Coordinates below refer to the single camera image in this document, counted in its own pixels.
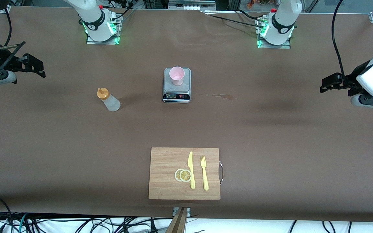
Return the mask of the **silver digital kitchen scale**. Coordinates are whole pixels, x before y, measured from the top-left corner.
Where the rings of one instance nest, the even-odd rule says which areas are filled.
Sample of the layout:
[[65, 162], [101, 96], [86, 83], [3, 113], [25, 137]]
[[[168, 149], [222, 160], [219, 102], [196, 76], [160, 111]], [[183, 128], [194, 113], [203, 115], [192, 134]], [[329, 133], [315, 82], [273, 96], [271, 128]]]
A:
[[180, 86], [173, 85], [170, 78], [170, 68], [164, 70], [162, 101], [166, 103], [189, 103], [191, 100], [191, 78], [192, 71], [189, 68], [183, 68], [185, 77]]

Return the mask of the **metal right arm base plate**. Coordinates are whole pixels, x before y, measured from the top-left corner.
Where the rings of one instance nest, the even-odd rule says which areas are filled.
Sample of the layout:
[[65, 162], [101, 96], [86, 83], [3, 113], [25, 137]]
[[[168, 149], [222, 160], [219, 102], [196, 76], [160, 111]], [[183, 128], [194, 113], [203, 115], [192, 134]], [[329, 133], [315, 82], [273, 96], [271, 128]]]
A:
[[87, 44], [118, 45], [123, 25], [123, 15], [108, 9], [102, 9], [102, 15], [96, 22], [83, 26], [87, 34]]

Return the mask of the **pink plastic cup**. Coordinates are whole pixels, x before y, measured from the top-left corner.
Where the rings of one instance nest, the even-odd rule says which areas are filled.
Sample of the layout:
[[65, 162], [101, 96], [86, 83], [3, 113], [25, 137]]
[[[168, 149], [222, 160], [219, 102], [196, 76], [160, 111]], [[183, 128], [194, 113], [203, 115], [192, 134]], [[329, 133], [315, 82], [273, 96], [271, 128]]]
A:
[[176, 66], [176, 67], [170, 68], [169, 75], [170, 75], [173, 85], [180, 86], [183, 84], [183, 80], [185, 77], [185, 71], [182, 67]]

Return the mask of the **yellow plastic knife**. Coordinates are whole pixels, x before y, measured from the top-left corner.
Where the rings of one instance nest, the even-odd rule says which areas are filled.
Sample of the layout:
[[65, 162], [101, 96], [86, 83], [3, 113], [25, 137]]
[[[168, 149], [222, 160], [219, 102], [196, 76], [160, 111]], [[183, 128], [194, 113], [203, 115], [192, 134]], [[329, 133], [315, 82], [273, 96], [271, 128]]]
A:
[[194, 177], [194, 170], [193, 170], [193, 152], [191, 151], [189, 153], [189, 156], [188, 156], [188, 168], [190, 169], [190, 174], [191, 174], [191, 178], [190, 178], [190, 187], [191, 189], [195, 189], [196, 188], [196, 183], [195, 183], [195, 177]]

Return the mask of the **translucent sauce bottle orange cap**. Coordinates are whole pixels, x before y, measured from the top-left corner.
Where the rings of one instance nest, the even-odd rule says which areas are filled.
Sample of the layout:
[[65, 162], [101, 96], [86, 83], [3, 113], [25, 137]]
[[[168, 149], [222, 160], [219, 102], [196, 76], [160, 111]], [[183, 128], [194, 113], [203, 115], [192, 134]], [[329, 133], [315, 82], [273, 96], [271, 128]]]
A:
[[102, 100], [102, 102], [105, 104], [107, 109], [110, 112], [115, 112], [120, 109], [120, 101], [116, 99], [108, 89], [106, 88], [98, 88], [97, 89], [97, 97]]

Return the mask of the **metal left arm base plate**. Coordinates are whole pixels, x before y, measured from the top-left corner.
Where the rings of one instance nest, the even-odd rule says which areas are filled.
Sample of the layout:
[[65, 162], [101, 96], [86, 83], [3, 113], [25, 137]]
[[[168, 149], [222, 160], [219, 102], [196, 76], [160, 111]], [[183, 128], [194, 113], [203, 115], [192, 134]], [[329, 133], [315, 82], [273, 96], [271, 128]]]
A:
[[281, 45], [274, 45], [269, 43], [264, 37], [262, 37], [262, 34], [265, 33], [269, 27], [267, 19], [258, 17], [256, 20], [254, 20], [256, 26], [262, 26], [262, 28], [256, 28], [256, 34], [257, 34], [257, 47], [258, 48], [266, 48], [266, 49], [290, 49], [290, 37], [292, 34], [290, 33], [287, 37], [287, 40], [285, 43]]

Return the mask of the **wooden cutting board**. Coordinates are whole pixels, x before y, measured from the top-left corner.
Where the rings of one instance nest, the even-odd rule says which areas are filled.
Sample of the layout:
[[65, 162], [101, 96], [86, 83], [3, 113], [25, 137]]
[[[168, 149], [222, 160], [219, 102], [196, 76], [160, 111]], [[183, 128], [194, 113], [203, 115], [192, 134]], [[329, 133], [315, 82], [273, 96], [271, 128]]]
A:
[[[196, 188], [189, 182], [178, 182], [175, 171], [188, 168], [188, 156], [193, 152], [193, 170]], [[206, 158], [206, 174], [209, 190], [203, 189], [200, 158]], [[161, 148], [151, 149], [149, 199], [151, 200], [219, 200], [219, 149], [218, 148]]]

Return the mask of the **yellow plastic fork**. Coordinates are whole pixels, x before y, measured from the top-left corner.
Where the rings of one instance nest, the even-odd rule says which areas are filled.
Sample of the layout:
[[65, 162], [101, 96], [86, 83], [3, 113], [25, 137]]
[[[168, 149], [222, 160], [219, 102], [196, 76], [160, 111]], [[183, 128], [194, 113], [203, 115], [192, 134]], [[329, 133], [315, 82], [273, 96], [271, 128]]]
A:
[[209, 184], [208, 184], [208, 178], [206, 174], [206, 158], [204, 155], [201, 156], [200, 158], [200, 164], [202, 168], [202, 174], [203, 174], [203, 189], [205, 191], [209, 190]]

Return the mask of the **orange toy food pile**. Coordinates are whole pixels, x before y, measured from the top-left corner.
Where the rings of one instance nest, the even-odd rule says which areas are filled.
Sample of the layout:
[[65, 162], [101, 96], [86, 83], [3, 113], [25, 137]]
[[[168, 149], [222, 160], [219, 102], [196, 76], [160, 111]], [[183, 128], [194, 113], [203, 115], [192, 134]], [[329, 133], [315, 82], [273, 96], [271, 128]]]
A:
[[276, 4], [276, 0], [248, 0], [246, 6], [248, 9], [253, 8], [260, 8], [260, 7], [268, 7], [274, 6]]

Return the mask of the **white power strip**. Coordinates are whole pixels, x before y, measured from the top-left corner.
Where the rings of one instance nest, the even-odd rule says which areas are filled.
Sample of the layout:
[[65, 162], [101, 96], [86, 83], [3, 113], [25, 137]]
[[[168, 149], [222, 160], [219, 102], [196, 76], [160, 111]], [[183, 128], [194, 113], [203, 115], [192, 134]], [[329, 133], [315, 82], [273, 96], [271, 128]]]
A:
[[215, 11], [216, 0], [168, 0], [168, 9]]

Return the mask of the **metal table clamp bracket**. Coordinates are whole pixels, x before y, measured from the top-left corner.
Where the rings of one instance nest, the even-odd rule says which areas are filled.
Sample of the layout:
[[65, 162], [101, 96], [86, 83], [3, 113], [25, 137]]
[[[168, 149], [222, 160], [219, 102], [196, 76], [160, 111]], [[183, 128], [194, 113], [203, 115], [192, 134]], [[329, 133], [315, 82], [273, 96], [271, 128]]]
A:
[[[175, 215], [178, 213], [178, 211], [181, 210], [180, 207], [174, 207], [172, 208], [172, 217], [175, 217]], [[191, 209], [189, 207], [185, 207], [187, 218], [191, 217]]]

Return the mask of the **wooden post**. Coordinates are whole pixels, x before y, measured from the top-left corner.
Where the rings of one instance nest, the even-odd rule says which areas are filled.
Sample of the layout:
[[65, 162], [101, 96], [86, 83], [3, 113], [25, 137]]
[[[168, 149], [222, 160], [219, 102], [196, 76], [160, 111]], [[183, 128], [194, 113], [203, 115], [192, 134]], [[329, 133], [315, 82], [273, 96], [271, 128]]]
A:
[[184, 207], [181, 207], [181, 210], [173, 217], [165, 233], [185, 233], [187, 219], [186, 210]]

